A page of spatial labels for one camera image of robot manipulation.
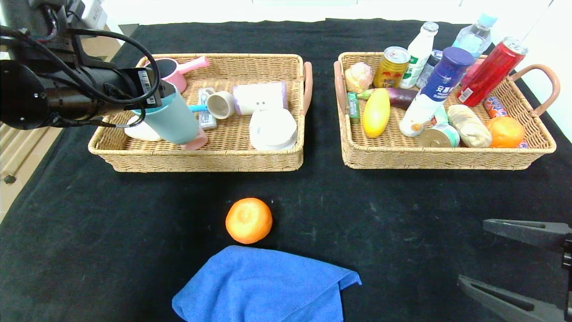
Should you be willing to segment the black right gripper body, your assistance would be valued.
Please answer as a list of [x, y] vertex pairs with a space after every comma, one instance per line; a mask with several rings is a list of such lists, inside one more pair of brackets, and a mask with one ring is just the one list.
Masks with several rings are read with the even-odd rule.
[[566, 295], [566, 307], [564, 309], [564, 320], [572, 321], [572, 239], [565, 238], [562, 243], [562, 268], [568, 271], [568, 289]]

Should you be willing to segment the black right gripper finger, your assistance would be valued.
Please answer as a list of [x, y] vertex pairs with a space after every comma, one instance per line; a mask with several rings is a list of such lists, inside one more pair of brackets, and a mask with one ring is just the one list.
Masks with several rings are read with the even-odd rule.
[[542, 249], [563, 249], [565, 238], [571, 238], [572, 230], [566, 223], [487, 219], [483, 222], [486, 232], [527, 243]]
[[507, 322], [565, 322], [557, 306], [459, 275], [459, 288]]

